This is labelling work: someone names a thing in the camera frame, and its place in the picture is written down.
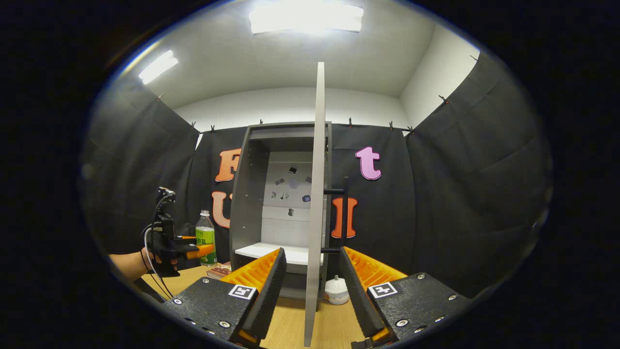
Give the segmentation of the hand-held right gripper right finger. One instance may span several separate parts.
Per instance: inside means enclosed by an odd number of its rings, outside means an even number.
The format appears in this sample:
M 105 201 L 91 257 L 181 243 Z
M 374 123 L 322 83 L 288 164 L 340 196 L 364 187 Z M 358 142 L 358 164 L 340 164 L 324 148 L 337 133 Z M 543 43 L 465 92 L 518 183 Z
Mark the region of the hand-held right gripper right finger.
M 471 300 L 426 272 L 412 275 L 341 247 L 340 271 L 364 335 L 361 346 L 414 342 L 447 327 Z

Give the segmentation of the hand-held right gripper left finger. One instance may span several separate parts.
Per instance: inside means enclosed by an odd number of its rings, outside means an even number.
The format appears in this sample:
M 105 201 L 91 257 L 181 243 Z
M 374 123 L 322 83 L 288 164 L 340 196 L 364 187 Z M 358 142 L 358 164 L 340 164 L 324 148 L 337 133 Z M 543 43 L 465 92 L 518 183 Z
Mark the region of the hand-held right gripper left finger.
M 285 250 L 278 248 L 219 280 L 197 280 L 162 306 L 210 336 L 259 347 L 272 322 L 286 268 Z

